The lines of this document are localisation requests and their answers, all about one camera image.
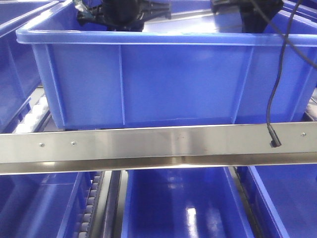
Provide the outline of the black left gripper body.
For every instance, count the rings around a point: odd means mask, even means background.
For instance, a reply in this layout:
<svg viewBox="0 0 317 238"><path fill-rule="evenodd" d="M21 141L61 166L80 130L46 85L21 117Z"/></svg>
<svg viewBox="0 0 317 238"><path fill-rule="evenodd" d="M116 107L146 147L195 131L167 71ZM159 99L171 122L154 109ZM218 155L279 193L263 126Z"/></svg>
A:
<svg viewBox="0 0 317 238"><path fill-rule="evenodd" d="M102 0L92 7L77 0L76 9L80 25L94 23L106 26L108 31L142 31L147 21L171 19L170 4L152 0Z"/></svg>

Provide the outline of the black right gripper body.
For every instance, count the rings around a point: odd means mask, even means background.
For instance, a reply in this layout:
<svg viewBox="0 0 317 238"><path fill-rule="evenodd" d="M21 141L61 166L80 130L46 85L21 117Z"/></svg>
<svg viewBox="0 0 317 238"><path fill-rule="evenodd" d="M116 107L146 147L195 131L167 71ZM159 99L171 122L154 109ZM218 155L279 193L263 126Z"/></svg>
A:
<svg viewBox="0 0 317 238"><path fill-rule="evenodd" d="M213 13L237 7L243 33L262 33L283 8L282 0L211 0Z"/></svg>

